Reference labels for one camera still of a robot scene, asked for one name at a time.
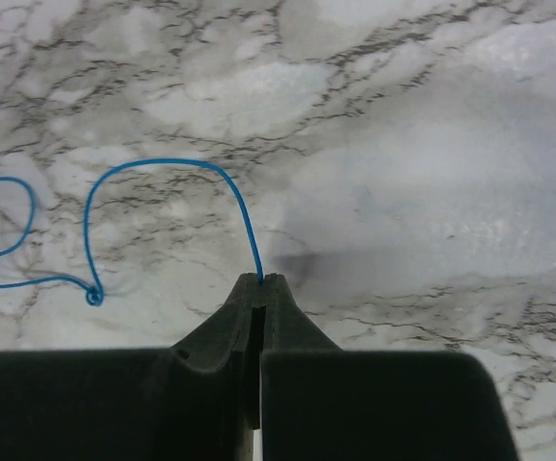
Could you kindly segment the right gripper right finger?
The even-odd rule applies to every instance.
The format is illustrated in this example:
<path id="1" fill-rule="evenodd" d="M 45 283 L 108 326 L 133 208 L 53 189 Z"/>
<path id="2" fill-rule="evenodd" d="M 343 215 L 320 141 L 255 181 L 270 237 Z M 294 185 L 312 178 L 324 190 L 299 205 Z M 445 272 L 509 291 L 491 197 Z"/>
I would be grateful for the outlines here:
<path id="1" fill-rule="evenodd" d="M 493 379 L 461 352 L 344 351 L 267 277 L 261 430 L 267 460 L 515 460 Z"/>

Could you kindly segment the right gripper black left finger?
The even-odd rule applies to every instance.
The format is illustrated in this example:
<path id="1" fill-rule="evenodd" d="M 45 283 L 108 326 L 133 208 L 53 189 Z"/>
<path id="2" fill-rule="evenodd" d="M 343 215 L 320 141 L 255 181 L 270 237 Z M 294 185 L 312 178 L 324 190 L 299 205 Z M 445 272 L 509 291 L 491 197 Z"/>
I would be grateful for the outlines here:
<path id="1" fill-rule="evenodd" d="M 260 285 L 242 275 L 176 345 L 0 351 L 0 460 L 249 460 Z"/>

